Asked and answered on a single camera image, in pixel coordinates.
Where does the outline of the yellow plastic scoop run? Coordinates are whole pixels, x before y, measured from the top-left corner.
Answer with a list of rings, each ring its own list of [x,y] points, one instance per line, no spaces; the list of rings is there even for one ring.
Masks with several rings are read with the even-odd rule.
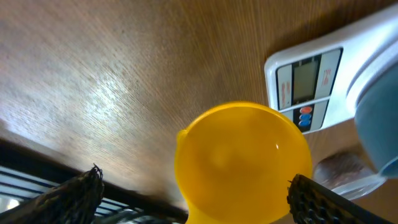
[[[289,212],[291,180],[311,177],[307,141],[266,106],[216,106],[177,135],[175,178],[189,223],[272,223]]]

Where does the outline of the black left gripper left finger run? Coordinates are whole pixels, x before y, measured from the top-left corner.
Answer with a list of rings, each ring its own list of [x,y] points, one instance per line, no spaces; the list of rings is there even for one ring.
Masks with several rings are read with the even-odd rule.
[[[92,223],[103,199],[98,166],[1,214],[1,223]]]

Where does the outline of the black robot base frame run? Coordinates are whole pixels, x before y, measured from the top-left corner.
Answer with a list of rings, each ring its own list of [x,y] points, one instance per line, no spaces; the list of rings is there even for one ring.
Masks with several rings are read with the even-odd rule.
[[[93,165],[78,172],[1,140],[1,223],[185,223],[187,212],[103,180]]]

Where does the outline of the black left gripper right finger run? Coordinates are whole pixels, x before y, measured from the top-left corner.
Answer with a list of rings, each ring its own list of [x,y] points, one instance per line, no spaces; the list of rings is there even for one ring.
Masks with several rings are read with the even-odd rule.
[[[304,175],[297,174],[288,191],[289,212],[298,224],[392,224]]]

